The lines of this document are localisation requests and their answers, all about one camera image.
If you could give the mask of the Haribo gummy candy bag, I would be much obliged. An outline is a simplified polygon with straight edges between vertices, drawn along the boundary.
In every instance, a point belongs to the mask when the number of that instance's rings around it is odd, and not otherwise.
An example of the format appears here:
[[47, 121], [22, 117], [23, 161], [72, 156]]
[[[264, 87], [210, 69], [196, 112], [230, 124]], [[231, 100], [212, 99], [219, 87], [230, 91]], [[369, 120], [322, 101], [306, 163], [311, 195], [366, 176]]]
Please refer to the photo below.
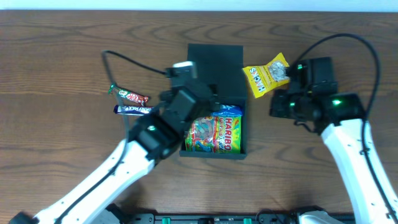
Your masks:
[[191, 152], [241, 153], [241, 117], [208, 116], [193, 122], [185, 138]]

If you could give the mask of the yellow Hacks candy bag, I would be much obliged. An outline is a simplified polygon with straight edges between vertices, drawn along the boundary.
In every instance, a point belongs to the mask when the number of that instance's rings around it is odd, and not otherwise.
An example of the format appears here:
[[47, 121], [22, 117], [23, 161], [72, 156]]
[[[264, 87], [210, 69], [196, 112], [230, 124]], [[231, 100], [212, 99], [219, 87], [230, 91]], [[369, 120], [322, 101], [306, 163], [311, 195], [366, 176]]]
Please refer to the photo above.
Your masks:
[[243, 73], [254, 97], [260, 98], [275, 88], [289, 83], [290, 79], [286, 73], [288, 68], [289, 64], [281, 52], [266, 65], [244, 67]]

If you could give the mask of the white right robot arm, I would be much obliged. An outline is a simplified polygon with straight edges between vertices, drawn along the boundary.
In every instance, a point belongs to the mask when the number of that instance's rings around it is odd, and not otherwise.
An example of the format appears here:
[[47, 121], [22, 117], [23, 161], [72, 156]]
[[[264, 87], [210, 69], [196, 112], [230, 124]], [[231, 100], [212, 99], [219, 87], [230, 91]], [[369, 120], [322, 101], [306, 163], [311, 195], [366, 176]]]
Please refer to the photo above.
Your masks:
[[286, 90], [276, 90], [270, 115], [292, 119], [318, 134], [333, 156], [356, 223], [397, 223], [397, 195], [373, 143], [368, 112], [355, 93], [338, 92], [328, 58], [287, 69]]

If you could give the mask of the blue Oreo cookie pack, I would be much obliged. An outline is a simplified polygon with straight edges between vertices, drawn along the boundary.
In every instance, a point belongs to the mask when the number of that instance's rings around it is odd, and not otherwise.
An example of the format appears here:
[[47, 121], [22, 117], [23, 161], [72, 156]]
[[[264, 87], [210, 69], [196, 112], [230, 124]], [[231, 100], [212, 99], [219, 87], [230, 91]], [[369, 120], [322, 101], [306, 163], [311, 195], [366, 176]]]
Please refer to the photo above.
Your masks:
[[243, 111], [239, 106], [236, 105], [221, 105], [218, 111], [212, 112], [212, 116], [229, 116], [237, 117], [242, 116]]

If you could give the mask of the blue Dairy Milk chocolate bar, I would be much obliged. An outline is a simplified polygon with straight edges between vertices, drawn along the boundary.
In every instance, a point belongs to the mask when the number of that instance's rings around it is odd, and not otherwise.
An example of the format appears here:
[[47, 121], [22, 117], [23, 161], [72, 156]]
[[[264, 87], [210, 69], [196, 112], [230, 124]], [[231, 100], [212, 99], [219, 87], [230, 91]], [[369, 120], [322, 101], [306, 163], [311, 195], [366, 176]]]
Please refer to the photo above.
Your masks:
[[113, 109], [115, 114], [129, 115], [129, 116], [144, 116], [149, 114], [153, 107], [151, 106], [119, 106], [116, 105]]

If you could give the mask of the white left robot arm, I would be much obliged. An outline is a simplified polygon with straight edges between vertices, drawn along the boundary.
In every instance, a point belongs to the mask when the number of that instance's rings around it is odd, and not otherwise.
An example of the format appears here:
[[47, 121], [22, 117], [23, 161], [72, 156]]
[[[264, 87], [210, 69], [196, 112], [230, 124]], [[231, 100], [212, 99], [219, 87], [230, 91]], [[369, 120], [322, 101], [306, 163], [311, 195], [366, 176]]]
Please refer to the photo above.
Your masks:
[[84, 181], [36, 215], [19, 212], [11, 223], [91, 223], [115, 198], [168, 158], [191, 124], [219, 110], [215, 84], [188, 79], [160, 94], [161, 102], [128, 127], [127, 136]]

